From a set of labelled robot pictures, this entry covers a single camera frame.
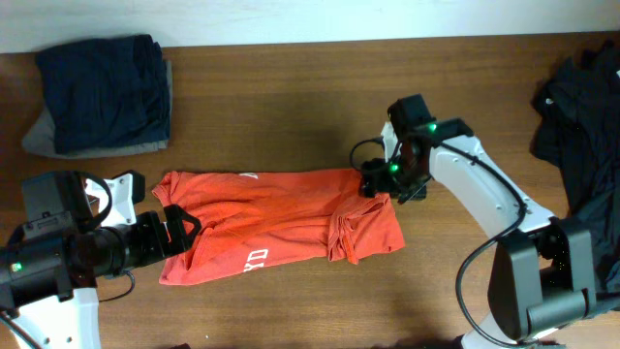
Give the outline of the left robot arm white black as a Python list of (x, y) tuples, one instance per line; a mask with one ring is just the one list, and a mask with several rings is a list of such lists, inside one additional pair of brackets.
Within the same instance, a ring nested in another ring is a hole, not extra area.
[(1, 322), (22, 348), (98, 348), (97, 281), (188, 251), (202, 228), (178, 205), (136, 214), (142, 174), (79, 171), (22, 182), (27, 220), (1, 249)]

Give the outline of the orange red printed t-shirt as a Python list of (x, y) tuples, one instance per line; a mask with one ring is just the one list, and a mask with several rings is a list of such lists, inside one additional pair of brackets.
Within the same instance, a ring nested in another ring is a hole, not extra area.
[(198, 285), (313, 258), (356, 265), (403, 248), (389, 195), (360, 196), (360, 180), (350, 169), (165, 174), (153, 195), (201, 230), (189, 251), (166, 260), (160, 283)]

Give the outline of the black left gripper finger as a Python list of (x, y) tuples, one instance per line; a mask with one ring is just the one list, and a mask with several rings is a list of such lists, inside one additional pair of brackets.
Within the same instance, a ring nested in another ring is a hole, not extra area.
[(166, 216), (165, 252), (186, 252), (190, 250), (202, 229), (201, 221), (179, 205), (164, 207)]
[(112, 196), (117, 202), (127, 201), (138, 204), (145, 197), (145, 176), (130, 170), (115, 176), (113, 179)]

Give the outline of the navy blue garment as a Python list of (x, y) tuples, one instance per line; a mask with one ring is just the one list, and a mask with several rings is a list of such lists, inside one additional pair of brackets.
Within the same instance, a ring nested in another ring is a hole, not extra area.
[(170, 139), (168, 67), (151, 36), (69, 43), (40, 51), (35, 62), (56, 152)]

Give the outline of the grey garment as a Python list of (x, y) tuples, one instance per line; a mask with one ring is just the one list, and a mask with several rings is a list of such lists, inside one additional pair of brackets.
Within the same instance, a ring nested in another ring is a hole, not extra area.
[[(170, 93), (172, 92), (172, 72), (171, 62), (165, 60), (168, 67), (168, 81)], [(121, 157), (138, 155), (148, 152), (156, 152), (168, 147), (169, 141), (160, 143), (144, 143), (140, 145), (119, 147), (119, 148), (102, 148), (81, 150), (62, 155), (54, 150), (53, 146), (53, 134), (54, 125), (50, 116), (50, 112), (47, 110), (45, 101), (44, 108), (39, 118), (34, 122), (31, 128), (26, 132), (21, 140), (21, 146), (24, 151), (44, 156), (48, 158), (64, 159), (64, 160), (79, 160), (79, 159), (97, 159), (97, 158), (109, 158), (109, 157)]]

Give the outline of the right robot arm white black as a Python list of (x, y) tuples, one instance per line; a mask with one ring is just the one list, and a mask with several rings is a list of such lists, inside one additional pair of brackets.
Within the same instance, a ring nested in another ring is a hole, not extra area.
[[(585, 224), (560, 219), (533, 201), (490, 159), (461, 119), (392, 116), (376, 141), (384, 155), (363, 164), (363, 193), (389, 193), (405, 203), (435, 180), (487, 236), (457, 272), (457, 302), (472, 327), (460, 337), (459, 347), (537, 348), (543, 337), (595, 316), (600, 303)], [(489, 312), (478, 323), (462, 286), (467, 269), (489, 248), (495, 250)]]

